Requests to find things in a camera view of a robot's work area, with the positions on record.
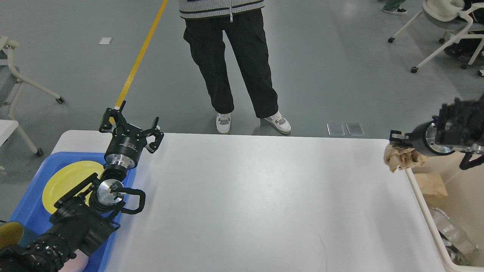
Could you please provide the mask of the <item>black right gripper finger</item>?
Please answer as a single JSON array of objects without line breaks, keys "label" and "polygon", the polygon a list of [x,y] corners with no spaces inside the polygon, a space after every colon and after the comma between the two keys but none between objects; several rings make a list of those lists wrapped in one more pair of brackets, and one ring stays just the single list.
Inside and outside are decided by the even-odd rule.
[{"label": "black right gripper finger", "polygon": [[393,146],[410,146],[409,136],[398,130],[389,133],[389,144]]}]

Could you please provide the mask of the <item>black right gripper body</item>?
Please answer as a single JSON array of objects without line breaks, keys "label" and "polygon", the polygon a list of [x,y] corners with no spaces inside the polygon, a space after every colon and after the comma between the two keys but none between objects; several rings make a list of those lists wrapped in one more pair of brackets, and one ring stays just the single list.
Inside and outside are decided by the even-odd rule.
[{"label": "black right gripper body", "polygon": [[423,123],[406,136],[411,146],[421,155],[448,156],[454,153],[452,148],[436,143],[437,129],[434,122]]}]

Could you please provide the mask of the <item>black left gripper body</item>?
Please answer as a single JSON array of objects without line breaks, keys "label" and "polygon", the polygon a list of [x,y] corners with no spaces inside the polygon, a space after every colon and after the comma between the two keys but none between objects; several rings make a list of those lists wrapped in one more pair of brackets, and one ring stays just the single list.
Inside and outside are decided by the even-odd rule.
[{"label": "black left gripper body", "polygon": [[104,160],[109,165],[120,165],[124,168],[135,168],[141,157],[142,150],[147,141],[145,138],[138,138],[142,130],[139,127],[129,128],[124,131],[116,127],[112,132],[112,138],[104,154]]}]

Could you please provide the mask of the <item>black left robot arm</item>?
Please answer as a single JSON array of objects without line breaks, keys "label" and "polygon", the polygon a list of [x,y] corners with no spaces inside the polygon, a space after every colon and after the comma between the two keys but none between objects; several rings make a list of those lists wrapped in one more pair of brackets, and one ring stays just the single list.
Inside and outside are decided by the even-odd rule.
[{"label": "black left robot arm", "polygon": [[104,154],[104,171],[92,173],[54,204],[52,226],[27,246],[1,249],[2,272],[57,272],[76,257],[76,250],[92,255],[120,228],[114,219],[119,213],[136,215],[145,207],[146,194],[123,184],[128,171],[138,166],[142,150],[158,150],[164,133],[159,117],[146,130],[123,117],[125,101],[119,108],[107,108],[99,126],[112,134]]}]

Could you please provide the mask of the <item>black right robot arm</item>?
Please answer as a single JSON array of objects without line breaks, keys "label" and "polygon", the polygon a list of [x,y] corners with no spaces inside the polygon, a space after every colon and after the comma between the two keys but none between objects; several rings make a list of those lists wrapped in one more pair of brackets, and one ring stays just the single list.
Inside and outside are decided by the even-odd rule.
[{"label": "black right robot arm", "polygon": [[443,104],[439,115],[411,133],[392,130],[385,151],[386,163],[396,169],[423,165],[425,157],[464,154],[459,165],[467,170],[483,164],[484,102],[460,100]]}]

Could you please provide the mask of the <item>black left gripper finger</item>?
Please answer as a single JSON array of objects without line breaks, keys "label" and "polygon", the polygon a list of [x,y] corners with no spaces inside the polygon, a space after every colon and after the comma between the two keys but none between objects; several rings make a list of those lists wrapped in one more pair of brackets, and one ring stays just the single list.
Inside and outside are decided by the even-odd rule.
[{"label": "black left gripper finger", "polygon": [[119,107],[106,109],[101,119],[99,132],[111,134],[128,134],[130,132],[129,124],[122,114],[125,105],[126,101],[123,100]]},{"label": "black left gripper finger", "polygon": [[158,150],[164,137],[164,133],[160,131],[158,122],[159,117],[155,117],[151,128],[135,133],[135,143],[139,150],[145,148],[151,154]]}]

